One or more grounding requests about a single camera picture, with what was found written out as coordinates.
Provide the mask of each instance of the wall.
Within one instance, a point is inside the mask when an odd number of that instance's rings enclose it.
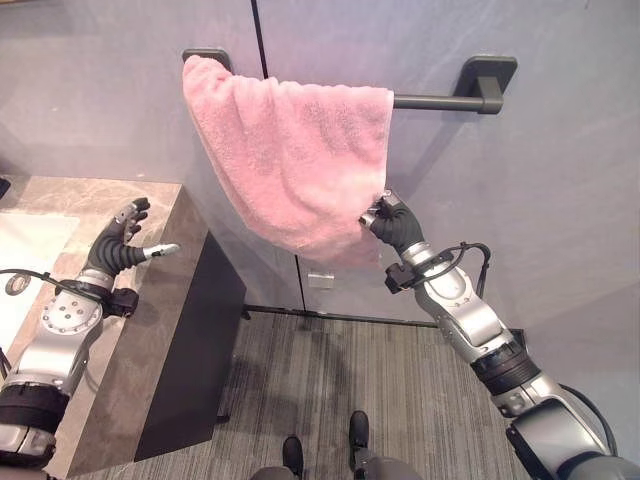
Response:
[[[518,58],[497,117],[395,112],[388,184],[434,245],[493,248],[488,300],[526,329],[541,366],[602,407],[622,452],[640,460],[638,2],[258,7],[269,72],[283,80],[447,94],[469,56]],[[244,228],[181,99],[180,52],[217,45],[238,73],[261,76],[248,1],[3,5],[0,169],[183,182],[248,300],[299,308],[292,256]],[[389,296],[379,271],[333,273],[334,290],[305,288],[308,308],[425,318],[408,295]]]
[[[283,80],[449,94],[472,55],[517,57],[497,117],[395,111],[387,185],[437,248],[492,247],[488,301],[549,373],[588,392],[638,460],[640,4],[258,5],[269,73]],[[478,259],[464,268],[475,276]],[[379,272],[331,273],[334,290],[305,288],[308,308],[425,319]]]
[[[182,99],[182,50],[217,45],[260,75],[248,1],[0,5],[0,171],[184,183],[247,301],[299,308],[292,255],[244,227]]]

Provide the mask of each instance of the towel bar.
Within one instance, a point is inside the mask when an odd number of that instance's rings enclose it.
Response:
[[[191,48],[182,53],[186,61],[191,55],[218,60],[233,72],[227,52],[213,48]],[[453,96],[396,94],[393,108],[413,110],[454,110],[496,115],[502,109],[502,94],[518,67],[514,57],[478,55],[462,66]]]

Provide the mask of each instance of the towel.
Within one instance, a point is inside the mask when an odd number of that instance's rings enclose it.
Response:
[[[325,265],[378,263],[358,223],[384,190],[393,92],[233,75],[197,55],[186,103],[245,225]]]

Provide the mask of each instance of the floor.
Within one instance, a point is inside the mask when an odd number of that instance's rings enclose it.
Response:
[[[210,442],[82,480],[245,480],[280,464],[296,433],[305,479],[349,479],[347,425],[369,414],[372,447],[426,479],[526,479],[505,423],[433,328],[253,313],[242,322]]]

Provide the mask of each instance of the countertop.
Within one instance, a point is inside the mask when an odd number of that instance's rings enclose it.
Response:
[[[149,218],[131,245],[176,242],[182,250],[119,275],[116,287],[140,295],[129,319],[109,317],[90,349],[87,370],[56,432],[47,471],[66,477],[130,461],[138,444],[165,355],[180,317],[207,228],[181,185],[100,179],[6,176],[12,186],[0,212],[77,217],[79,225],[52,270],[74,278],[92,241],[110,217],[138,197],[148,197]],[[14,363],[35,332],[53,287],[41,288],[8,352]]]

